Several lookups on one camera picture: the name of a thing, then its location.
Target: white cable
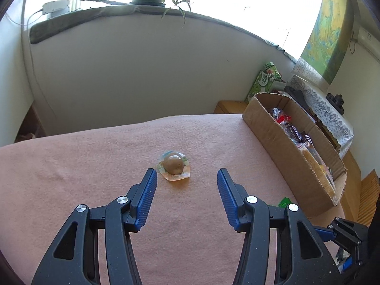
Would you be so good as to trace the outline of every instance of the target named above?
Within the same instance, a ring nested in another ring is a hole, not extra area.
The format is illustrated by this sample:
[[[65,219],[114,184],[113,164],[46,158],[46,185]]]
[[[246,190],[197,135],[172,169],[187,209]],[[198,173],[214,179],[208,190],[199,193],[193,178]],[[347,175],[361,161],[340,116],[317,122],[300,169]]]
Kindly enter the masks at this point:
[[[45,94],[43,93],[42,89],[41,89],[41,86],[39,85],[39,82],[37,80],[37,76],[36,76],[36,72],[35,72],[35,69],[34,69],[34,61],[33,61],[33,54],[32,54],[32,47],[31,47],[31,43],[30,43],[30,35],[29,35],[29,20],[32,18],[33,15],[39,13],[39,12],[42,12],[43,9],[40,9],[38,10],[37,12],[33,13],[32,15],[30,15],[30,17],[28,18],[28,21],[26,22],[26,32],[28,34],[28,46],[29,46],[29,53],[30,53],[30,60],[31,60],[31,63],[32,63],[32,72],[33,72],[33,76],[34,76],[34,80],[36,81],[37,85],[38,85],[38,88],[39,90],[41,91],[41,94],[42,96],[44,97],[45,99],[45,102],[47,103],[47,105],[49,106],[49,108],[51,109],[51,111],[53,112],[54,116],[57,117],[54,109],[52,109],[52,107],[50,106],[48,100],[46,99],[46,96]]]
[[[15,22],[15,21],[11,18],[11,16],[9,16],[8,13],[5,13],[5,15],[6,15],[6,17],[7,17],[11,22],[13,22],[14,24],[17,24],[18,26],[21,26],[21,27],[26,26],[26,24],[19,24],[18,22]],[[41,16],[39,16],[35,21],[32,21],[30,24],[35,23],[38,19],[41,18]]]

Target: pink blanket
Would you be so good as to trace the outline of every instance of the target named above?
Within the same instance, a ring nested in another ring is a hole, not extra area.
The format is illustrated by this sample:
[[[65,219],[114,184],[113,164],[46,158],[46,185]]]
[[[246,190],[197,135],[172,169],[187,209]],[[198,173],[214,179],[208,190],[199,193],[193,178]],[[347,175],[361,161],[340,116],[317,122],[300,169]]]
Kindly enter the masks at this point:
[[[82,203],[107,205],[139,183],[168,150],[187,155],[191,177],[158,185],[147,224],[131,234],[144,285],[231,285],[244,234],[228,224],[216,175],[267,204],[295,199],[241,115],[169,117],[142,124],[34,139],[0,148],[0,249],[30,284],[56,233]],[[314,220],[326,226],[341,207]],[[276,256],[272,234],[269,272]],[[100,242],[102,284],[108,284]]]

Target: white lace tablecloth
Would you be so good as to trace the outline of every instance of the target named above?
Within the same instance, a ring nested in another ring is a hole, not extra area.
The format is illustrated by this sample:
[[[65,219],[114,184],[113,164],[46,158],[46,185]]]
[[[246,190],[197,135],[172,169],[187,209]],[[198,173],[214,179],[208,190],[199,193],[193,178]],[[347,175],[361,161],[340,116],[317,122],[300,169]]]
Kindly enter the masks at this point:
[[[302,91],[307,105],[338,141],[341,146],[339,156],[343,158],[354,139],[352,125],[329,103],[325,93],[311,83],[294,75],[288,85]]]

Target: metal pin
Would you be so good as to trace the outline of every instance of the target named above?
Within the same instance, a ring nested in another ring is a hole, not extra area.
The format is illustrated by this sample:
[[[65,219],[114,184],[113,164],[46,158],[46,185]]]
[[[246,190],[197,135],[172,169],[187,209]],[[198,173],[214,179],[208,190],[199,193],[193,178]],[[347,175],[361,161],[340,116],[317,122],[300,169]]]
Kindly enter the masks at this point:
[[[87,209],[86,205],[79,205],[79,206],[76,207],[76,210],[78,212],[86,211],[86,209]]]
[[[257,199],[257,197],[254,197],[254,196],[248,196],[248,197],[247,197],[247,201],[248,201],[250,204],[255,204],[255,203],[257,203],[258,199]]]
[[[290,204],[289,206],[288,206],[288,208],[289,208],[289,210],[290,211],[293,211],[293,212],[297,212],[298,211],[298,206],[296,205],[296,204]]]
[[[120,203],[120,204],[125,204],[128,202],[128,197],[125,197],[125,196],[121,196],[117,199],[117,202]]]

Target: air conditioner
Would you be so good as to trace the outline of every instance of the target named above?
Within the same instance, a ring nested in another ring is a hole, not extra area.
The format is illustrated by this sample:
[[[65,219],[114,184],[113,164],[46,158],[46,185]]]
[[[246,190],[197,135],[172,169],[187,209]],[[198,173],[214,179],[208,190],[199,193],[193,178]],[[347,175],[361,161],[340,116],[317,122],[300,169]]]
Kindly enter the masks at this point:
[[[359,29],[358,43],[380,62],[380,42],[363,27]]]

